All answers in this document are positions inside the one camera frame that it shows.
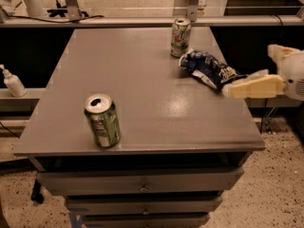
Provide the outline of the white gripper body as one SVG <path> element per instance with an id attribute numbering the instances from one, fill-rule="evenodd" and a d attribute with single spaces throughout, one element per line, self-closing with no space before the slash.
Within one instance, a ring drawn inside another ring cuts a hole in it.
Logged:
<path id="1" fill-rule="evenodd" d="M 285 83 L 284 94 L 294 100 L 304 101 L 304 52 L 299 51 L 284 58 L 281 76 Z"/>

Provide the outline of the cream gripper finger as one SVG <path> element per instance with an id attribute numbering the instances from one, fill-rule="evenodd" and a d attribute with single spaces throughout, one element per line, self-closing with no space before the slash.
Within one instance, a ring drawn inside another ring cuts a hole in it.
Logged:
<path id="1" fill-rule="evenodd" d="M 299 52 L 299 49 L 293 47 L 284 47 L 277 44 L 270 44 L 267 46 L 268 56 L 274 61 L 277 66 L 285 57 L 288 57 L 291 54 L 297 52 Z"/>
<path id="2" fill-rule="evenodd" d="M 246 78 L 238 79 L 222 88 L 227 98 L 267 99 L 284 93 L 285 83 L 277 74 L 270 74 L 268 69 L 257 71 Z"/>

